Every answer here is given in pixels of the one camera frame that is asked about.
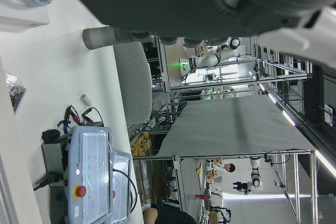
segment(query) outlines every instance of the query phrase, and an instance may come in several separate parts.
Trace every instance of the cable connector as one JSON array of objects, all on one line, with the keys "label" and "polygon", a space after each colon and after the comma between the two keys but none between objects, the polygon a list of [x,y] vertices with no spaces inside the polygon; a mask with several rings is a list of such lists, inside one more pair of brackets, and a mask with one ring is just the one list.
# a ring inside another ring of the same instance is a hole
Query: cable connector
[{"label": "cable connector", "polygon": [[45,187],[46,185],[50,185],[51,183],[57,183],[62,179],[63,175],[61,173],[47,173],[38,186],[34,188],[34,191]]}]

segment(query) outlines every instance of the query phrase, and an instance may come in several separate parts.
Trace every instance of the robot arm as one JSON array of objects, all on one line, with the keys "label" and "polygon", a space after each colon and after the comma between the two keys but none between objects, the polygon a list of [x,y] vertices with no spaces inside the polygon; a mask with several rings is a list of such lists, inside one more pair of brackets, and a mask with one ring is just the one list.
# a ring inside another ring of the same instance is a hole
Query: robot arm
[{"label": "robot arm", "polygon": [[245,195],[248,195],[250,192],[256,190],[261,191],[264,188],[264,184],[261,181],[259,174],[259,166],[260,166],[260,157],[250,157],[250,162],[252,166],[251,179],[247,183],[236,182],[233,183],[236,185],[233,189],[237,191],[244,191]]},{"label": "robot arm", "polygon": [[224,44],[219,48],[220,50],[219,54],[215,50],[211,50],[207,54],[200,57],[180,59],[180,63],[183,65],[184,68],[183,73],[184,74],[189,73],[191,70],[195,68],[214,67],[223,60],[227,60],[232,57],[237,57],[239,56],[239,53],[237,52],[236,49],[239,47],[239,45],[240,45],[239,38],[231,38],[228,45]]}]

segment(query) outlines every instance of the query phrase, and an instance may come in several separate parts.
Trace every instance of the gray chair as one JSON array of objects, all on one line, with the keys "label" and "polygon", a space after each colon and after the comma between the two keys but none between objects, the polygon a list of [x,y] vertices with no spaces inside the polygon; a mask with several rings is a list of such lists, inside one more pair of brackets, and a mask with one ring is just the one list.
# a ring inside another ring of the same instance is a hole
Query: gray chair
[{"label": "gray chair", "polygon": [[114,45],[127,124],[145,122],[152,112],[152,79],[140,42]]}]

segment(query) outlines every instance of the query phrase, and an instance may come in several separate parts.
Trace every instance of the person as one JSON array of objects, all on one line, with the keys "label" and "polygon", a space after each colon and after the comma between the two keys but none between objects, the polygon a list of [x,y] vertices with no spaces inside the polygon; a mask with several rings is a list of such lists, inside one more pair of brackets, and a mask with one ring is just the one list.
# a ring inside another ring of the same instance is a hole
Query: person
[{"label": "person", "polygon": [[178,208],[146,204],[142,206],[144,224],[196,224],[196,221],[186,212]]},{"label": "person", "polygon": [[218,160],[214,161],[215,167],[213,169],[213,175],[211,179],[222,176],[223,174],[230,172],[233,173],[236,169],[234,164],[222,165]]}]

